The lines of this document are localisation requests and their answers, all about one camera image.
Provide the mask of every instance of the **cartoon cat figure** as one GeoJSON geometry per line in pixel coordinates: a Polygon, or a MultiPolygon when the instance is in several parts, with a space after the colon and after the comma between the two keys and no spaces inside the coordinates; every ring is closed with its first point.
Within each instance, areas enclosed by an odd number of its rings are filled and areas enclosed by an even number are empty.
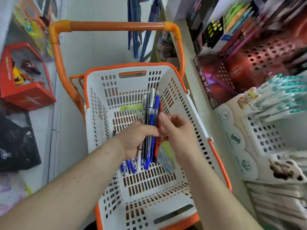
{"type": "Polygon", "coordinates": [[[239,97],[237,103],[242,110],[245,110],[248,107],[252,107],[258,97],[259,94],[256,92],[256,88],[253,87],[239,97]]]}

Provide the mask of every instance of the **shopping basket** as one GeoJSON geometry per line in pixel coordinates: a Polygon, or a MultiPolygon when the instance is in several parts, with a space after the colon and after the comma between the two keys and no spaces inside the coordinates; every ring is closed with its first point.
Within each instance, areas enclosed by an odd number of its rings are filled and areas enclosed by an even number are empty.
{"type": "MultiPolygon", "coordinates": [[[[59,78],[86,123],[88,151],[92,152],[137,119],[127,105],[142,104],[153,87],[159,91],[166,114],[179,113],[194,125],[195,135],[205,159],[215,172],[231,185],[223,164],[215,152],[213,140],[183,84],[185,57],[181,34],[174,23],[73,22],[62,20],[49,27],[50,41],[59,78]],[[84,75],[66,76],[61,56],[59,33],[71,31],[144,31],[164,30],[174,34],[179,48],[180,70],[169,63],[130,63],[88,70],[84,75]],[[79,79],[84,99],[72,79],[79,79]]],[[[95,207],[97,226],[105,229],[185,229],[199,221],[185,174],[176,169],[166,173],[162,165],[127,174],[118,170],[95,207]]]]}

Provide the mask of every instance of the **hand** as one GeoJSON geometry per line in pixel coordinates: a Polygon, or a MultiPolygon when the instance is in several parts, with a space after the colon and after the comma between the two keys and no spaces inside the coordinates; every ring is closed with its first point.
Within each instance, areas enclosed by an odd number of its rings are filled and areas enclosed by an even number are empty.
{"type": "Polygon", "coordinates": [[[160,136],[156,127],[143,125],[142,120],[138,119],[113,137],[113,139],[121,146],[125,159],[133,159],[136,158],[138,146],[147,135],[160,136]]]}
{"type": "Polygon", "coordinates": [[[181,167],[194,152],[200,153],[194,127],[187,119],[181,115],[160,113],[159,121],[163,135],[168,135],[164,136],[161,142],[169,141],[175,152],[176,160],[181,167]]]}

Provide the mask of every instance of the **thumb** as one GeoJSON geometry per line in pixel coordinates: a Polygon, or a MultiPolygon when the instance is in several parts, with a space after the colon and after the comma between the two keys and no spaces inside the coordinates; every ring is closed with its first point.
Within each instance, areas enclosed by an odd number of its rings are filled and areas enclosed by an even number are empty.
{"type": "Polygon", "coordinates": [[[163,112],[159,114],[159,122],[161,123],[161,126],[167,131],[168,134],[171,133],[172,131],[175,131],[176,129],[171,120],[163,112]]]}

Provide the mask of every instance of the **person's right arm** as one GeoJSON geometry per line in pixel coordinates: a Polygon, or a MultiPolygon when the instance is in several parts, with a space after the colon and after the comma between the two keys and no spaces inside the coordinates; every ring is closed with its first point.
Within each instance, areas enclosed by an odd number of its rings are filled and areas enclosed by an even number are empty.
{"type": "Polygon", "coordinates": [[[169,141],[184,170],[204,229],[260,230],[201,154],[193,125],[180,115],[159,114],[163,140],[169,141]]]}

